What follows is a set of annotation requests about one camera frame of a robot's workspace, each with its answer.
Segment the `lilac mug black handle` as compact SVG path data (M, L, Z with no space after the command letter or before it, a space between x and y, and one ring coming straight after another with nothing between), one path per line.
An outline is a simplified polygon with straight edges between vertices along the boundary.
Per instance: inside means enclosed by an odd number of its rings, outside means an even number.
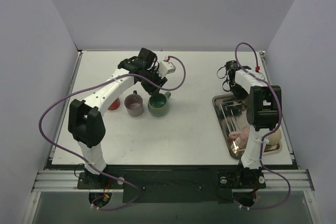
M144 112L143 99L136 90L125 98L124 106L131 117L141 116Z

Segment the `teal green mug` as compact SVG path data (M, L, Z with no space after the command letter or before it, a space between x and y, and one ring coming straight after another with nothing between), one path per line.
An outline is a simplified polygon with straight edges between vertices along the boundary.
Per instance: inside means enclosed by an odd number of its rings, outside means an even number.
M169 112L169 98L171 92L158 93L150 96L148 100L148 111L154 117L162 117Z

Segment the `red mug black handle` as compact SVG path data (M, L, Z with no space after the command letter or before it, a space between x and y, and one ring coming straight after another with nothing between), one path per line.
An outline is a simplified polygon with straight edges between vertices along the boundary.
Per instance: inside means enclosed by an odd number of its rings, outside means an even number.
M116 109L118 109L120 106L120 99L117 98L109 107L108 107L108 110L110 111L114 111Z

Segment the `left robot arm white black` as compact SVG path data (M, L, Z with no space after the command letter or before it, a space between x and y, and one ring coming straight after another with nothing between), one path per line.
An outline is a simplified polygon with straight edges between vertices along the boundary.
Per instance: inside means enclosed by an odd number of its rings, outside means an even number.
M85 171L90 173L89 181L96 188L102 188L108 182L108 175L103 172L107 164L101 148L106 133L103 116L108 107L137 82L149 95L159 92L167 82L166 75L173 73L176 67L167 60L155 66L156 60L154 52L141 48L137 56L118 64L108 79L109 84L81 101L74 99L69 105L68 131L81 148L86 159Z

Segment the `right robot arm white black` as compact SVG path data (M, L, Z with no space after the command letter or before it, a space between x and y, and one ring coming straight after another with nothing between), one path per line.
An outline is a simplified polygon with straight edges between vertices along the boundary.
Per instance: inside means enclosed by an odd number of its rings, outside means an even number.
M281 87L270 85L258 66L252 69L231 60L223 69L229 88L212 103L229 153L238 160L237 168L223 179L235 188L263 185L262 156L282 118Z

